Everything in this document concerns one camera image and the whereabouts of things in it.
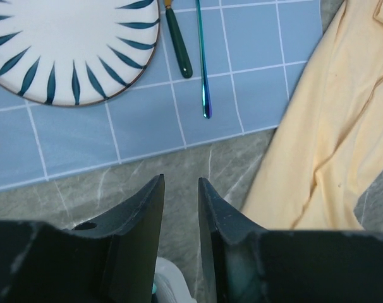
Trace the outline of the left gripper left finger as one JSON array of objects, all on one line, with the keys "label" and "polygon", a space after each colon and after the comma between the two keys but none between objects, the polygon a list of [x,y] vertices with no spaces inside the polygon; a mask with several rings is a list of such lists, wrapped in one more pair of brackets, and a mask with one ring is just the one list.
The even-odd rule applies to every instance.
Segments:
[{"label": "left gripper left finger", "polygon": [[107,247],[89,290],[70,287],[68,302],[151,302],[164,193],[164,176],[157,175],[132,197],[69,230]]}]

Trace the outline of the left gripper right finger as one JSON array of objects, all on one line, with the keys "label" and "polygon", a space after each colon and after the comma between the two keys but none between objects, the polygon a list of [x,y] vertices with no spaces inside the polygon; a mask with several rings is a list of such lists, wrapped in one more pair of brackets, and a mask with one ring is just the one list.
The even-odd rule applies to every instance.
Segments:
[{"label": "left gripper right finger", "polygon": [[258,236],[264,229],[198,180],[198,219],[207,302],[264,302]]}]

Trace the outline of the cream yellow t shirt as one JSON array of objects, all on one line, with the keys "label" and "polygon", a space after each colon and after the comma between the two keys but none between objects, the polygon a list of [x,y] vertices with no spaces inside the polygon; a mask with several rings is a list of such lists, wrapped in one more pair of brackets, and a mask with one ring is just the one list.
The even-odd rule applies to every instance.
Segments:
[{"label": "cream yellow t shirt", "polygon": [[241,209],[267,229],[359,230],[383,171],[383,1],[344,1],[313,52]]}]

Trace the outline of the blue checked placemat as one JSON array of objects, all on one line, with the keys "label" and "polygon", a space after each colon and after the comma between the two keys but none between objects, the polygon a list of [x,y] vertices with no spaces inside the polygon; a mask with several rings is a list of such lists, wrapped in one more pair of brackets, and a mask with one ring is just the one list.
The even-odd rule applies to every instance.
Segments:
[{"label": "blue checked placemat", "polygon": [[[322,36],[319,1],[173,3],[193,65],[182,77],[163,26],[143,76],[97,105],[37,105],[0,88],[0,192],[275,128]],[[201,104],[204,25],[212,117]]]}]

